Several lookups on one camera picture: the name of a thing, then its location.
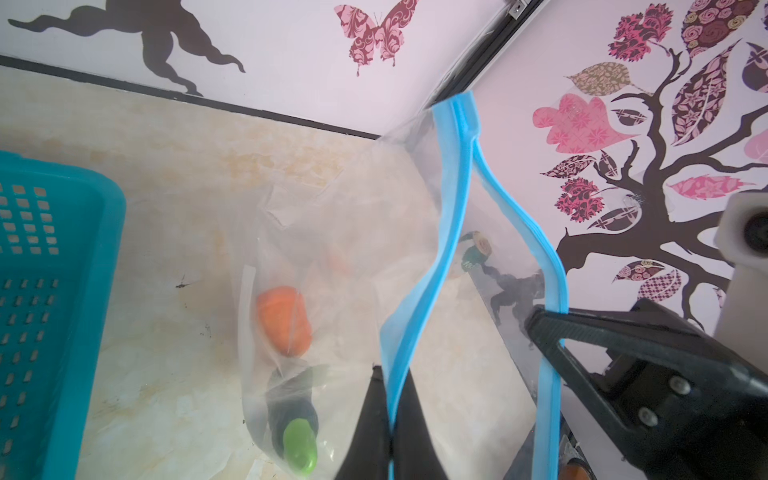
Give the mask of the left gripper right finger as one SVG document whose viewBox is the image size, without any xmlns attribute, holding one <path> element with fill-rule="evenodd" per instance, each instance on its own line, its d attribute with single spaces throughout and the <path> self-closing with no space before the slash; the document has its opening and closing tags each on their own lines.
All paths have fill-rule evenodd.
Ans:
<svg viewBox="0 0 768 480">
<path fill-rule="evenodd" d="M 446 480 L 447 475 L 432 444 L 415 382 L 408 372 L 392 436 L 393 478 Z"/>
</svg>

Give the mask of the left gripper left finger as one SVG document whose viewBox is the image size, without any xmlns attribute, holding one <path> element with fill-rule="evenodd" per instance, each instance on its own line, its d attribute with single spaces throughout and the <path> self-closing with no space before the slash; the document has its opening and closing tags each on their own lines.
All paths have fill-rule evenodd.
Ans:
<svg viewBox="0 0 768 480">
<path fill-rule="evenodd" d="M 374 366 L 349 450 L 335 479 L 386 480 L 390 454 L 385 383 L 382 368 Z"/>
</svg>

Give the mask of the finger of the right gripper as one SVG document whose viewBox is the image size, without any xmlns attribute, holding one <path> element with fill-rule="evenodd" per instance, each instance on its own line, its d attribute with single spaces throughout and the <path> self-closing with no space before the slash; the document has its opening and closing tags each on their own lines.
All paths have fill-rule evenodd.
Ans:
<svg viewBox="0 0 768 480">
<path fill-rule="evenodd" d="M 671 310 L 537 307 L 525 330 L 647 478 L 766 478 L 766 373 Z"/>
</svg>

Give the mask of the dark eggplant green stem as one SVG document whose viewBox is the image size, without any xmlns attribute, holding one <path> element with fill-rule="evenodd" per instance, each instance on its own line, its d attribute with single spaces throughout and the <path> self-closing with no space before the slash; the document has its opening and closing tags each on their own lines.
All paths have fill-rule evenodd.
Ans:
<svg viewBox="0 0 768 480">
<path fill-rule="evenodd" d="M 307 478 L 318 463 L 320 422 L 313 404 L 313 389 L 327 376 L 326 365 L 309 366 L 294 373 L 274 370 L 265 393 L 270 440 L 277 456 L 300 478 Z"/>
</svg>

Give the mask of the orange pumpkin toy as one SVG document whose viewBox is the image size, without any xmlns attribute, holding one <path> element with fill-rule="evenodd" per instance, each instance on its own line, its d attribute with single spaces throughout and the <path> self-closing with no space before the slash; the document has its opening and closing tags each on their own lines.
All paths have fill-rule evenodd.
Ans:
<svg viewBox="0 0 768 480">
<path fill-rule="evenodd" d="M 303 295 L 295 288 L 280 286 L 256 298 L 256 318 L 268 342 L 281 355 L 298 358 L 312 343 Z"/>
</svg>

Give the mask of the clear zip bag blue zipper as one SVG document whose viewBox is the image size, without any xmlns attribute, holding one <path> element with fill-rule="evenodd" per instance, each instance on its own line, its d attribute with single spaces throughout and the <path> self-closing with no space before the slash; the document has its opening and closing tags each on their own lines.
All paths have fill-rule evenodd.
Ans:
<svg viewBox="0 0 768 480">
<path fill-rule="evenodd" d="M 563 309 L 565 273 L 540 226 L 503 187 L 480 144 L 474 96 L 444 100 L 346 162 L 322 187 L 270 183 L 230 203 L 245 423 L 292 479 L 335 479 L 374 366 L 392 436 L 411 372 L 447 479 L 554 479 L 557 375 L 525 336 L 537 308 Z M 465 272 L 471 231 L 492 254 Z M 256 318 L 259 294 L 304 297 L 312 343 L 279 354 Z M 275 453 L 265 393 L 274 370 L 326 365 L 313 389 L 318 463 L 307 478 Z"/>
</svg>

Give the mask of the teal plastic basket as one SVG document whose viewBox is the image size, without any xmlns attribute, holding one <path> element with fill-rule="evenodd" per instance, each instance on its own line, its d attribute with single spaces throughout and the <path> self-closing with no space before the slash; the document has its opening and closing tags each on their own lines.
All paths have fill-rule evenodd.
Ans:
<svg viewBox="0 0 768 480">
<path fill-rule="evenodd" d="M 75 476 L 124 226 L 96 172 L 1 156 L 1 475 Z"/>
</svg>

